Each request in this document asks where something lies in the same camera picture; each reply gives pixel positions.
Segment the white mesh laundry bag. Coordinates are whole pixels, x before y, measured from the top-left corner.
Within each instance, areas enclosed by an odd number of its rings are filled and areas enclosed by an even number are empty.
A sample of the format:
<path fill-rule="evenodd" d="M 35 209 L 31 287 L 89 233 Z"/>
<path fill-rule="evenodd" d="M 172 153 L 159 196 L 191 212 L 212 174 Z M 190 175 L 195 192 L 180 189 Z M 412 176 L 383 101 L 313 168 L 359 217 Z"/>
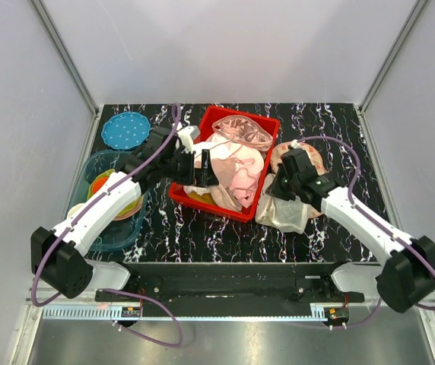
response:
<path fill-rule="evenodd" d="M 256 223 L 276 228 L 282 233 L 304 233 L 309 220 L 309 205 L 298 197 L 293 201 L 285 201 L 269 195 L 266 189 L 274 178 L 275 174 L 269 173 L 264 180 L 255 212 Z"/>

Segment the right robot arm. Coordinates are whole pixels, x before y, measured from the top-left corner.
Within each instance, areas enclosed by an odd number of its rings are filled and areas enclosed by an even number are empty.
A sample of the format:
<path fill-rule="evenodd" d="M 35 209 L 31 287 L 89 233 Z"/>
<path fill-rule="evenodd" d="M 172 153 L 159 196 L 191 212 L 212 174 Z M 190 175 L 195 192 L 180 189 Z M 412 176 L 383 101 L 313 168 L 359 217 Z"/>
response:
<path fill-rule="evenodd" d="M 435 291 L 435 243 L 415 239 L 392 226 L 357 200 L 331 173 L 319 175 L 301 148 L 281 157 L 267 193 L 282 201 L 300 200 L 331 218 L 357 238 L 378 264 L 340 264 L 319 282 L 328 301 L 345 293 L 378 296 L 397 313 L 404 313 Z"/>

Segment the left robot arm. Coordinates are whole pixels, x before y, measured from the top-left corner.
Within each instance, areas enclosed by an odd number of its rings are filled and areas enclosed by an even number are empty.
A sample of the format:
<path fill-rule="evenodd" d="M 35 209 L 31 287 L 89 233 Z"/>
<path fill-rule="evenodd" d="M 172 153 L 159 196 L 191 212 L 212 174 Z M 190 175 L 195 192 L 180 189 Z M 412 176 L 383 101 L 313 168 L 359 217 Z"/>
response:
<path fill-rule="evenodd" d="M 35 305 L 42 304 L 37 299 L 40 281 L 68 299 L 90 290 L 111 290 L 123 301 L 137 295 L 138 282 L 130 278 L 128 268 L 117 262 L 94 262 L 86 255 L 116 216 L 161 180 L 200 188 L 218 184 L 211 165 L 217 145 L 194 143 L 198 134 L 196 127 L 152 131 L 141 146 L 119 158 L 108 180 L 74 214 L 50 230 L 39 227 L 32 233 Z"/>

